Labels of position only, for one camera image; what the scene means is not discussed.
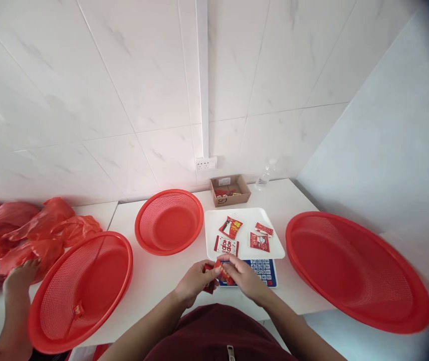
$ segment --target cardboard box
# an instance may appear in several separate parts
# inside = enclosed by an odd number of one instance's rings
[[[209,184],[215,207],[232,206],[235,204],[246,203],[251,196],[251,192],[241,174],[212,178]],[[215,189],[221,189],[224,191],[235,190],[235,193],[240,194],[236,196],[217,198]]]

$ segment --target white pipe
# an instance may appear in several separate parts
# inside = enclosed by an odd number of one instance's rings
[[[208,111],[208,1],[196,0],[196,30],[198,38],[199,102],[203,158],[209,158]]]

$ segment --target red plastic basket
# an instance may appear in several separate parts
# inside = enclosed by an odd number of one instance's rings
[[[131,245],[119,233],[97,233],[72,247],[34,297],[29,313],[34,348],[62,353],[91,336],[121,301],[132,269]]]
[[[429,324],[429,296],[417,273],[388,243],[362,226],[324,212],[295,216],[286,228],[300,277],[354,319],[393,333]]]
[[[139,245],[149,253],[168,256],[194,242],[203,226],[203,207],[193,194],[183,190],[160,192],[143,204],[134,232]]]

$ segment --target plastic water bottle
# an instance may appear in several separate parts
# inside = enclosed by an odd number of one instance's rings
[[[261,176],[258,177],[255,183],[255,188],[259,191],[262,191],[266,188],[266,185],[270,181],[270,173],[273,173],[275,171],[277,160],[274,158],[271,158],[268,160],[268,162],[265,165],[265,171]]]

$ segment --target blue scale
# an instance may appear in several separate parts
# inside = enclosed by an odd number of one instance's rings
[[[270,288],[278,287],[276,280],[275,262],[273,260],[244,260],[253,268],[258,277]],[[221,287],[237,287],[237,285],[229,286],[226,282],[220,281]]]

